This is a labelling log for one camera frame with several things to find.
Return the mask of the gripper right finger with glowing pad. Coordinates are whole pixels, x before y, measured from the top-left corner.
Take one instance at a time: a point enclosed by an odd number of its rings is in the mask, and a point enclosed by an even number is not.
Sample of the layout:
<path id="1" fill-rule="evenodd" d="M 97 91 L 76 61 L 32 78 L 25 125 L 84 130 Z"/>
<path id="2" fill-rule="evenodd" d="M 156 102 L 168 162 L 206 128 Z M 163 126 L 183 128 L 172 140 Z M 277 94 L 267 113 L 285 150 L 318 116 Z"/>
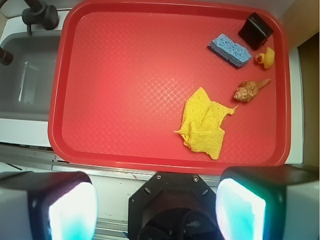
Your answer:
<path id="1" fill-rule="evenodd" d="M 215 211 L 226 240 L 318 240 L 319 168 L 226 168 L 217 187 Z"/>

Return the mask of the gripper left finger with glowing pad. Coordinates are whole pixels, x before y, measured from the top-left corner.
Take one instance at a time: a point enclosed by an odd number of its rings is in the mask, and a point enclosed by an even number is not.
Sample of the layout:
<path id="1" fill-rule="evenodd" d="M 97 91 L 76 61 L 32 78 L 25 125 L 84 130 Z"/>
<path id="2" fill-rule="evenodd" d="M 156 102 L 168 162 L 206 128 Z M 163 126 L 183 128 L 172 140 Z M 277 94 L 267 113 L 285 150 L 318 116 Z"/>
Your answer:
<path id="1" fill-rule="evenodd" d="M 2 240 L 91 240 L 97 190 L 81 171 L 0 174 Z"/>

